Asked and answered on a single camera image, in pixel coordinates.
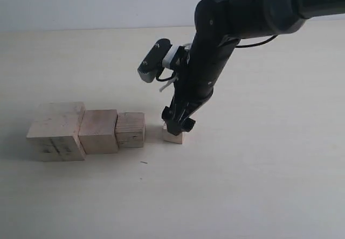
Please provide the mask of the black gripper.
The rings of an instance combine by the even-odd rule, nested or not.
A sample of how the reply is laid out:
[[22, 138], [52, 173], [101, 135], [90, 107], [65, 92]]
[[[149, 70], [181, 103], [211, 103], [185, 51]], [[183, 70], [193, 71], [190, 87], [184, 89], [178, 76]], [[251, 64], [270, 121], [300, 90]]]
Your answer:
[[215, 83], [239, 42], [239, 38], [228, 36], [223, 41], [195, 35], [187, 66], [175, 84], [174, 100], [162, 111], [161, 117], [170, 134], [178, 136], [194, 128], [195, 120], [189, 115], [210, 99]]

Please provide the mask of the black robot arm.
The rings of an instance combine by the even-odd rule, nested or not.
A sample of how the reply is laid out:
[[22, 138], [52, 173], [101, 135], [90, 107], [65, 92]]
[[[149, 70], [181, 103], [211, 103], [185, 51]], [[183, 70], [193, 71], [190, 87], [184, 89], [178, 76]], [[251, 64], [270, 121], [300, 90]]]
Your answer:
[[201, 0], [194, 15], [196, 34], [162, 113], [167, 130], [173, 135], [191, 131], [191, 115], [210, 99], [241, 40], [291, 34], [308, 19], [343, 13], [344, 0]]

